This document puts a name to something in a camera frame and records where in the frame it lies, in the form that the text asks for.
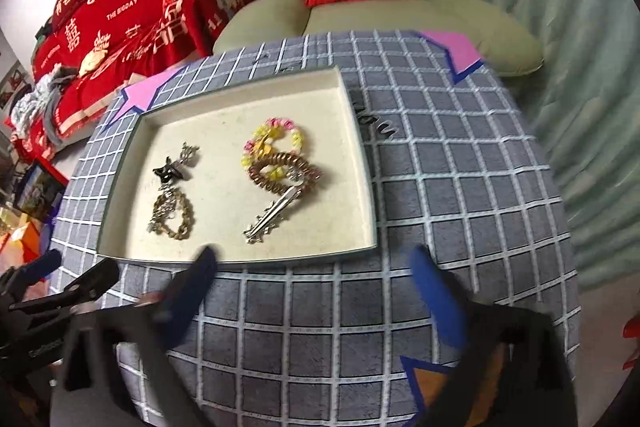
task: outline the grid pattern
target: grid pattern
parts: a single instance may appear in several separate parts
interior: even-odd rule
[[[562,201],[509,92],[487,67],[453,86],[444,54],[411,32],[287,39],[180,70],[153,107],[284,70],[339,66],[354,103],[390,120],[362,129],[378,251],[337,263],[220,273],[185,343],[169,357],[220,426],[400,425],[415,412],[399,355],[453,363],[412,285],[406,252],[426,243],[481,298],[552,314],[570,368],[578,347],[577,278]],[[58,291],[100,260],[97,233],[137,115],[102,118],[63,198],[53,245]],[[102,306],[162,288],[180,267],[123,263]],[[159,406],[132,346],[118,348],[144,419]]]

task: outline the framed photo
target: framed photo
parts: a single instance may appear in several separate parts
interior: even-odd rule
[[[31,85],[27,72],[22,68],[20,62],[16,62],[0,80],[0,111],[7,110],[16,91],[21,90],[25,85]]]

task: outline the curtain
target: curtain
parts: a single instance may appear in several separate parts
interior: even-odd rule
[[[545,67],[513,88],[554,168],[581,285],[640,269],[636,4],[485,1],[512,14],[544,44]]]

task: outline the black star pendant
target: black star pendant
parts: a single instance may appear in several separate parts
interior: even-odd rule
[[[164,164],[164,167],[154,169],[154,174],[160,178],[160,182],[162,184],[168,183],[173,179],[184,179],[184,176],[180,171],[178,171],[177,168],[175,168],[169,156],[166,157],[166,163]]]

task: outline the tray rim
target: tray rim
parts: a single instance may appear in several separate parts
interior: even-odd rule
[[[171,80],[173,80],[175,78],[175,76],[180,73],[180,71],[182,70],[182,68],[178,69],[175,74],[169,79],[169,82]],[[150,116],[153,115],[153,113],[159,112],[161,110],[165,110],[169,107],[172,107],[173,105],[177,105],[179,103],[182,102],[187,102],[187,101],[191,101],[191,100],[196,100],[197,98],[203,97],[203,96],[210,96],[214,93],[218,93],[222,90],[227,90],[227,89],[234,89],[235,87],[240,87],[240,86],[245,86],[247,84],[257,84],[258,82],[264,82],[266,80],[273,80],[274,78],[280,78],[283,76],[293,76],[296,74],[307,74],[307,73],[319,73],[322,71],[334,71],[335,73],[337,73],[339,82],[338,82],[338,89],[340,89],[340,91],[342,92],[342,94],[346,97],[346,99],[348,100],[348,102],[350,102],[350,105],[353,107],[353,102],[351,101],[351,97],[349,96],[349,90],[347,89],[346,84],[344,83],[344,78],[342,77],[342,71],[340,70],[340,68],[338,66],[322,66],[322,67],[312,67],[312,68],[304,68],[301,70],[293,70],[293,71],[281,71],[279,73],[274,73],[274,74],[270,74],[268,76],[264,76],[261,78],[256,78],[256,79],[249,79],[246,80],[244,82],[240,82],[238,84],[232,84],[232,85],[228,85],[225,84],[223,86],[217,87],[216,89],[212,89],[212,90],[203,90],[199,93],[195,93],[191,96],[185,96],[184,98],[180,98],[178,100],[173,100],[170,103],[166,103],[164,105],[160,105],[159,107],[154,107],[150,110],[147,110],[145,112],[142,113],[137,113],[134,117],[134,124],[133,127],[131,128],[131,130],[129,131],[129,136],[127,137],[127,143],[125,144],[123,150],[122,150],[122,156],[120,157],[121,160],[118,162],[118,166],[116,167],[116,170],[114,172],[113,175],[113,182],[111,182],[111,187],[109,187],[109,194],[107,195],[107,200],[106,203],[104,205],[104,211],[102,212],[102,219],[100,220],[100,229],[98,230],[98,237],[96,240],[96,253],[97,255],[100,255],[102,257],[110,257],[111,259],[115,259],[117,261],[121,261],[123,263],[127,263],[127,264],[134,264],[134,265],[139,265],[139,266],[146,266],[146,265],[150,265],[152,264],[154,267],[162,267],[162,266],[174,266],[177,264],[183,265],[183,264],[191,264],[191,261],[153,261],[153,260],[144,260],[144,259],[128,259],[127,257],[116,257],[113,255],[106,255],[103,253],[100,253],[99,251],[99,247],[102,241],[102,233],[104,231],[104,220],[107,216],[107,213],[109,212],[110,206],[111,206],[111,200],[113,198],[113,191],[115,190],[115,186],[116,186],[116,182],[118,181],[118,177],[120,175],[120,172],[122,171],[122,165],[124,163],[124,158],[127,155],[127,152],[129,151],[129,147],[132,143],[133,137],[135,135],[135,133],[137,133],[137,131],[139,130],[140,125],[142,124],[144,117],[146,116]],[[359,128],[359,124],[358,121],[356,119],[355,113],[353,111],[350,112],[351,115],[351,121],[354,124],[356,130]],[[356,250],[344,250],[344,251],[339,251],[339,252],[329,252],[329,253],[319,253],[317,255],[305,255],[302,257],[287,257],[286,259],[256,259],[256,260],[251,260],[251,261],[218,261],[218,264],[223,265],[225,267],[232,267],[232,266],[255,266],[255,265],[261,265],[261,266],[269,266],[269,265],[282,265],[282,264],[290,264],[290,263],[296,263],[296,264],[304,264],[305,261],[308,261],[309,263],[313,263],[314,261],[318,261],[318,260],[323,260],[323,261],[330,261],[331,259],[336,259],[338,257],[343,257],[345,255],[354,255],[357,256],[358,254],[360,255],[365,255],[367,253],[376,251],[379,247],[378,244],[378,234],[376,233],[376,230],[378,228],[378,216],[376,214],[376,206],[375,206],[375,199],[374,199],[374,194],[373,194],[373,188],[372,185],[370,183],[370,179],[371,179],[371,172],[369,170],[369,163],[367,162],[367,155],[364,149],[364,144],[362,143],[362,134],[361,133],[357,133],[357,137],[358,137],[358,150],[360,152],[360,156],[363,159],[362,165],[364,168],[364,172],[365,172],[365,176],[366,178],[369,180],[369,183],[367,183],[367,188],[366,188],[366,193],[369,195],[369,201],[370,201],[370,207],[371,207],[371,215],[372,215],[372,224],[373,224],[373,242],[371,247],[367,247],[367,248],[358,248]],[[210,243],[209,244],[210,247],[216,249],[216,244],[215,243]]]

